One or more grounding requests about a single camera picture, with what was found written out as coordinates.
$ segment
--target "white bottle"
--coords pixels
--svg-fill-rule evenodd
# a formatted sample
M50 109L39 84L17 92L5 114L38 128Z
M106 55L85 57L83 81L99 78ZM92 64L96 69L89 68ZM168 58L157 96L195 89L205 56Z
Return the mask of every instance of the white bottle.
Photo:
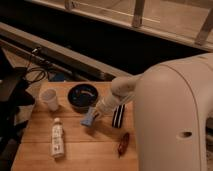
M64 141L63 141L63 128L60 118L55 118L52 127L52 156L59 158L64 156Z

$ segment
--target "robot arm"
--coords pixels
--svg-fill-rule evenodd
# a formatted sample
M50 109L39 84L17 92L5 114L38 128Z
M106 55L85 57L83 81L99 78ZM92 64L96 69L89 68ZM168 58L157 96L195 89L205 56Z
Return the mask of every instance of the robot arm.
M140 171L207 171L205 125L213 113L213 54L116 78L95 111L107 114L130 100Z

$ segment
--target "blue object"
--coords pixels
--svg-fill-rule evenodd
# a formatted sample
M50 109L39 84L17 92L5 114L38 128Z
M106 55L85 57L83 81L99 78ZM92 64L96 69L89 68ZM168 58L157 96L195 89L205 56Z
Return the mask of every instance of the blue object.
M94 111L94 107L89 107L89 110L86 113L86 116L84 117L83 120L81 120L81 125L84 125L87 127L92 126L92 123L94 121L93 111Z

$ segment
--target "wooden surface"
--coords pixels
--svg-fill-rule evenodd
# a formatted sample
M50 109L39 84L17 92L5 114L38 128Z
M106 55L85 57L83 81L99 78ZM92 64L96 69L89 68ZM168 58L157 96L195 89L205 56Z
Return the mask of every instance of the wooden surface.
M80 82L44 83L40 92L47 88L57 91L60 108L49 112L39 99L24 132L12 171L137 171L138 159L133 129L132 104L126 105L121 129L112 128L112 116L95 122L92 128L80 125L83 114L75 112L67 100L69 90ZM93 84L100 97L106 95L109 83ZM65 131L64 158L56 161L51 157L51 129L53 118L60 117ZM125 132L130 133L130 144L124 156L118 157L117 147Z

